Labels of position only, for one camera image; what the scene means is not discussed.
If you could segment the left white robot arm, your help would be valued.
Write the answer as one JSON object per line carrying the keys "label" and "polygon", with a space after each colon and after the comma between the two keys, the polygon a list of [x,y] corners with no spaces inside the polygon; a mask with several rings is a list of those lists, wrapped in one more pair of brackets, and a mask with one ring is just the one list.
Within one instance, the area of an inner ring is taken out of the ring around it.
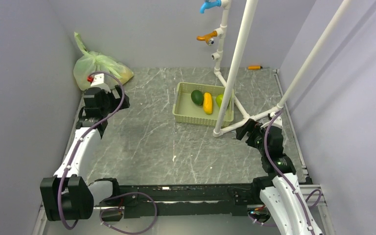
{"label": "left white robot arm", "polygon": [[129,97],[121,85],[116,85],[111,92],[99,87],[89,88],[84,91],[83,100],[74,139],[64,161],[52,177],[43,178],[40,184],[50,221],[66,223],[88,219],[94,206],[102,201],[113,206],[121,199],[116,179],[102,178],[88,186],[83,176],[107,128],[107,119],[117,111],[129,108]]}

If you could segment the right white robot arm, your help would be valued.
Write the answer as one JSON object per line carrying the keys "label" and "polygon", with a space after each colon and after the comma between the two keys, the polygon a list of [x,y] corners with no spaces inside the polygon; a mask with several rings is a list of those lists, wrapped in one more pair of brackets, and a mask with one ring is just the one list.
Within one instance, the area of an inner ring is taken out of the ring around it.
{"label": "right white robot arm", "polygon": [[321,235],[304,199],[291,159],[283,151],[282,120],[265,124],[249,119],[236,130],[236,139],[248,136],[248,146],[261,154],[265,177],[254,178],[250,196],[263,203],[282,235]]}

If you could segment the light green plastic bag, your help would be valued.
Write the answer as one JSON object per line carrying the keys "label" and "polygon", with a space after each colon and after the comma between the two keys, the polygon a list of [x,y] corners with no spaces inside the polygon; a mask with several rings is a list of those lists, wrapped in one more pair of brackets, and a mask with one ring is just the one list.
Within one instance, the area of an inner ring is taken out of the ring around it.
{"label": "light green plastic bag", "polygon": [[73,76],[80,90],[84,91],[90,87],[88,75],[95,71],[108,72],[119,79],[121,84],[125,84],[133,78],[133,71],[123,63],[116,61],[115,58],[106,56],[100,52],[87,50],[79,33],[74,33],[74,39],[77,47],[83,54],[76,61],[73,68]]}

